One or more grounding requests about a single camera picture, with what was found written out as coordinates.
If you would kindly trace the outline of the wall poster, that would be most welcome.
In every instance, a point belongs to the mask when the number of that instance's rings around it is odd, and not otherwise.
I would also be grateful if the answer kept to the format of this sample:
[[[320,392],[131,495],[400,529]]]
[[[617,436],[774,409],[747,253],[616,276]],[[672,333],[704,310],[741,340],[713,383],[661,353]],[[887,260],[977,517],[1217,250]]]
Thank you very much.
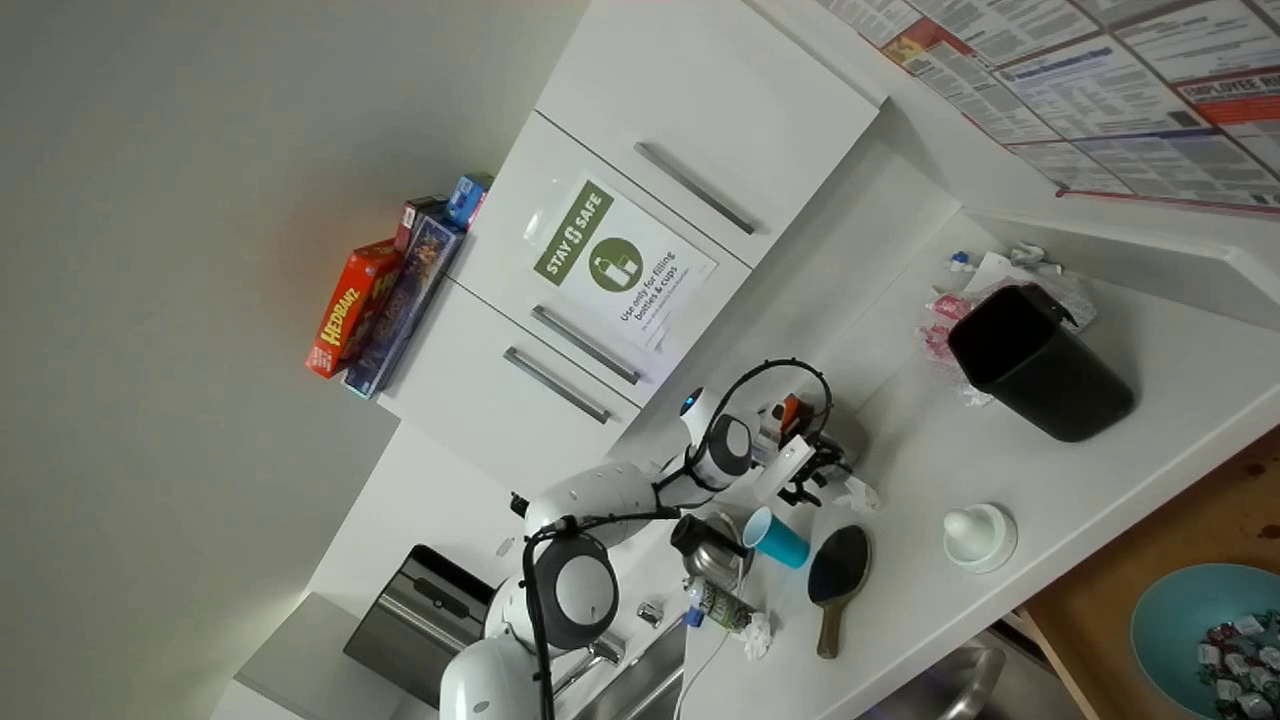
[[[1280,217],[1280,0],[815,0],[1061,195]]]

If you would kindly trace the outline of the white wall cabinet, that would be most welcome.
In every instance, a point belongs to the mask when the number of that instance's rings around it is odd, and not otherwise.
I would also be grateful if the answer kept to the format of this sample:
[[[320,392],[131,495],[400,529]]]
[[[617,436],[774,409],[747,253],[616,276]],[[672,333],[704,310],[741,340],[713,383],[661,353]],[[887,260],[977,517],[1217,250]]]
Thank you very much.
[[[744,0],[591,0],[381,405],[525,496],[595,466],[878,114]]]

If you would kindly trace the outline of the heap of wrapped candies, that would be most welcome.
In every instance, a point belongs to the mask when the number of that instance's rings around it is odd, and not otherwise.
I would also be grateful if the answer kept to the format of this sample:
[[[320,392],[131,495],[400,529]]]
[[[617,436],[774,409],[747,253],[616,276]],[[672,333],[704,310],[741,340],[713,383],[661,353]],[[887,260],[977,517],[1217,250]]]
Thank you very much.
[[[1280,610],[1211,626],[1196,662],[1217,720],[1280,720]]]

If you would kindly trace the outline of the green and white sign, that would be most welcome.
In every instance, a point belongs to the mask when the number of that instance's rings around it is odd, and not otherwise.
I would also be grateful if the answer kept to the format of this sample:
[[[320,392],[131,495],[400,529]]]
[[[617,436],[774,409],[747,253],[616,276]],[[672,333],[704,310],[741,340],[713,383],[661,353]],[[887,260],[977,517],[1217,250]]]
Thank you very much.
[[[558,208],[529,227],[532,272],[605,328],[658,348],[675,316],[718,263],[595,176],[582,174]]]

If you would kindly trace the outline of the cabinet door with sign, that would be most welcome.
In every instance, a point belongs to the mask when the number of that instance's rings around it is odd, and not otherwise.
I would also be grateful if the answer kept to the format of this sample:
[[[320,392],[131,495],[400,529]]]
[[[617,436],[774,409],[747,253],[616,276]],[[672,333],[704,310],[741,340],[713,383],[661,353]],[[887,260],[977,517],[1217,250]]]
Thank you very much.
[[[590,174],[618,190],[657,220],[718,263],[717,270],[675,316],[658,348],[645,350],[608,331],[593,311],[562,297],[532,272],[538,250],[530,241],[532,222],[548,208],[558,208],[570,184]],[[545,117],[534,113],[499,169],[476,220],[463,256],[452,275],[468,291],[632,404],[645,404],[667,380],[710,323],[748,278],[748,265],[686,222],[653,192],[616,170]],[[640,370],[636,386],[580,352],[536,320],[530,310],[545,305],[589,333],[598,343]]]

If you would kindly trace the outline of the table tennis paddle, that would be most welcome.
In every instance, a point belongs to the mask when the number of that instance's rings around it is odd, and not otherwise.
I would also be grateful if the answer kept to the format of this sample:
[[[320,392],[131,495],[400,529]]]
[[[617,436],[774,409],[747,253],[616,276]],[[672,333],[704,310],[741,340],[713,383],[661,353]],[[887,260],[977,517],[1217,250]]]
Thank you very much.
[[[845,609],[861,589],[870,570],[870,534],[861,524],[835,529],[812,561],[806,591],[820,610],[815,652],[819,659],[838,657]]]

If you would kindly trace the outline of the small blue game box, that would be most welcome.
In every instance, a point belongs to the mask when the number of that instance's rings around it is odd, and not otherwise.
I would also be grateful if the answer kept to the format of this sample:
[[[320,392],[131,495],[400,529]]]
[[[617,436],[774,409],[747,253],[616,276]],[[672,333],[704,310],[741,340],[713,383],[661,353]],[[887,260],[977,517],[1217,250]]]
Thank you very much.
[[[468,231],[494,183],[488,173],[468,173],[458,178],[445,204],[445,218]]]

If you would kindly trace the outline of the wooden table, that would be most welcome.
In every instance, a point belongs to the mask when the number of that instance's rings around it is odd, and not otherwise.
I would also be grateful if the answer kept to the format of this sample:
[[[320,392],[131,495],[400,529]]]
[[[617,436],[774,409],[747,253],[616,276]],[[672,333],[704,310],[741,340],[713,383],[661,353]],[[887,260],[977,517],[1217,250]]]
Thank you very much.
[[[1193,719],[1142,676],[1129,623],[1160,578],[1206,562],[1280,575],[1280,425],[1018,610],[1085,720]]]

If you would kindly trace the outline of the crumpled white tissue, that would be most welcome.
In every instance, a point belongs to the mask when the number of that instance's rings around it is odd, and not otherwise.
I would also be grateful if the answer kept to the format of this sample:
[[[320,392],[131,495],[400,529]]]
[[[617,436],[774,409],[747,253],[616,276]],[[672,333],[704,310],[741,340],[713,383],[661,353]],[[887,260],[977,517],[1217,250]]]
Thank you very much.
[[[771,651],[774,638],[771,616],[763,611],[753,612],[748,624],[737,632],[736,637],[742,643],[742,651],[748,661],[755,662],[763,660]]]

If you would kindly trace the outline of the teal bowl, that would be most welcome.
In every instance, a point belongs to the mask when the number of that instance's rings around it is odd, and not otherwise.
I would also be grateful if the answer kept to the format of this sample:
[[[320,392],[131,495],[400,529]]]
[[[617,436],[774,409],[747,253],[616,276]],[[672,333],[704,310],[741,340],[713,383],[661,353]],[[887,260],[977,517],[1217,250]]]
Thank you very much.
[[[1212,691],[1197,678],[1196,646],[1211,626],[1267,610],[1280,610],[1280,575],[1226,562],[1183,568],[1138,600],[1130,620],[1132,650],[1165,700],[1196,720],[1217,720]]]

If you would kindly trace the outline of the blue cup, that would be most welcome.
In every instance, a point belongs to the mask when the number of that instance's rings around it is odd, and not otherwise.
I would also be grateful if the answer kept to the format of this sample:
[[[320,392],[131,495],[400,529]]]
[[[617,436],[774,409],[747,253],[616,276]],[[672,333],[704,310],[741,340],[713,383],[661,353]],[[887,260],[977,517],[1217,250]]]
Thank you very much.
[[[756,509],[748,519],[742,528],[742,546],[791,569],[803,568],[812,550],[805,537],[768,507]]]

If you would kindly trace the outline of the heap of plastic wrappers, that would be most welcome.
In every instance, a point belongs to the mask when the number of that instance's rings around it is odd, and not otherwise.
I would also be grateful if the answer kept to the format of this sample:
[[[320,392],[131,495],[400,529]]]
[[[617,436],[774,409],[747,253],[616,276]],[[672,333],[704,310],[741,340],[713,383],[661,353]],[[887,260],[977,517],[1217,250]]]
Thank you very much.
[[[943,264],[943,282],[932,287],[932,296],[923,306],[922,323],[914,336],[933,368],[947,378],[966,407],[984,407],[995,397],[970,383],[948,347],[954,327],[996,290],[1012,284],[1034,283],[1061,305],[1071,316],[1061,324],[1073,334],[1080,333],[1097,316],[1096,306],[1084,286],[1069,275],[1062,265],[1052,263],[1044,249],[1018,243],[1004,251],[987,251],[982,258],[970,256],[975,272],[952,273],[948,260]]]

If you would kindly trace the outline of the green bottle with blue cap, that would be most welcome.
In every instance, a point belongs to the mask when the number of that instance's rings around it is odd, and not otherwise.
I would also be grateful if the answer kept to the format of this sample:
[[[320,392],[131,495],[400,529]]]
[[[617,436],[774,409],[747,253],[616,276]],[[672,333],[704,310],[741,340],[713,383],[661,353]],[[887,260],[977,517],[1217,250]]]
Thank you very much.
[[[684,591],[690,601],[687,615],[695,626],[710,620],[730,634],[739,634],[753,623],[754,607],[704,577],[686,577]]]

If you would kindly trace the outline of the large red game box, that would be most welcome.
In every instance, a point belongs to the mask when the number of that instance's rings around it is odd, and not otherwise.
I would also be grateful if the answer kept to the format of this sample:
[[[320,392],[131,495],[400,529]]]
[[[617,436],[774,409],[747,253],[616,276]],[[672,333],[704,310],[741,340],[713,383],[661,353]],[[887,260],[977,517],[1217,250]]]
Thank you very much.
[[[343,266],[305,365],[329,379],[360,355],[404,261],[396,238],[355,249]]]

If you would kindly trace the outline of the small red game box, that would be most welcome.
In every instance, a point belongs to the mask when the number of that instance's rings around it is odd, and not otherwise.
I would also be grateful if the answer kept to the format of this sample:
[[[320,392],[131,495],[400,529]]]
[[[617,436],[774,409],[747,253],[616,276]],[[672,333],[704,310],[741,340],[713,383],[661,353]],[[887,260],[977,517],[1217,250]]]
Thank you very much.
[[[399,224],[396,228],[396,251],[406,254],[410,242],[413,238],[415,228],[419,225],[420,217],[434,208],[443,206],[445,202],[447,196],[442,193],[433,193],[407,200],[401,210]]]

